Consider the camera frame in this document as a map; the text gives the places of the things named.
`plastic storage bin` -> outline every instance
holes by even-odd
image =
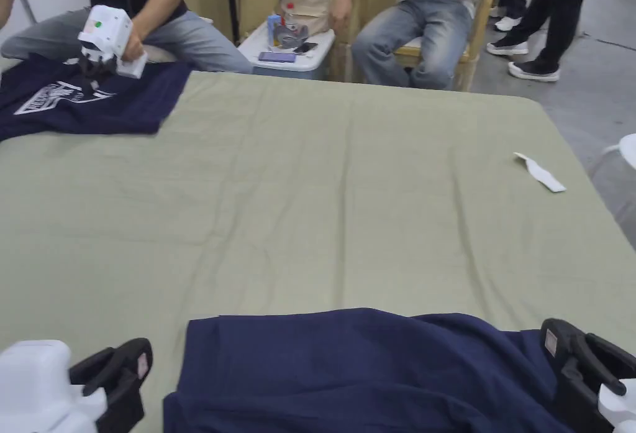
[[[257,75],[283,77],[288,79],[326,80],[327,78],[327,54],[334,44],[336,36],[333,30],[309,37],[308,42],[317,43],[318,46],[304,55],[298,55],[294,63],[261,62],[258,56],[261,52],[270,52],[267,41],[267,23],[254,31],[239,46],[238,50],[254,66]],[[280,50],[276,52],[293,52],[293,50]]]

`white tag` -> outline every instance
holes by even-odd
[[[553,193],[560,193],[562,191],[565,191],[565,187],[557,181],[552,173],[541,168],[537,164],[537,162],[521,153],[515,153],[514,155],[521,158],[522,160],[525,160],[525,165],[532,177],[539,183],[545,185],[550,191],[552,191]]]
[[[546,350],[552,354],[553,357],[557,355],[557,336],[552,333],[550,329],[546,331]]]
[[[137,376],[139,380],[145,378],[145,375],[148,374],[148,358],[142,353],[137,359]]]

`light wash jeans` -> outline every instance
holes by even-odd
[[[7,39],[0,52],[5,58],[27,59],[36,53],[52,60],[77,57],[78,35],[84,29],[89,8],[52,17]],[[188,11],[155,29],[144,41],[161,47],[202,71],[252,73],[252,65],[237,47],[213,25]]]
[[[381,12],[353,43],[353,59],[375,85],[450,89],[473,26],[457,0],[407,0]],[[408,74],[393,52],[422,36],[422,63]]]

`hand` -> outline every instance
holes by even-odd
[[[353,10],[352,0],[336,0],[332,7],[332,27],[334,31],[340,32],[347,28],[351,11]]]
[[[139,37],[139,33],[135,30],[135,26],[133,25],[128,44],[126,45],[126,51],[124,51],[124,57],[122,58],[125,62],[132,62],[142,55],[143,44],[141,43],[141,37]]]

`white graphic print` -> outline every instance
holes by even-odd
[[[87,104],[91,101],[103,100],[115,95],[101,90],[92,95],[82,92],[80,87],[65,82],[57,81],[38,90],[15,115],[26,115],[34,112],[44,112],[57,107],[60,100],[69,100],[74,104]]]

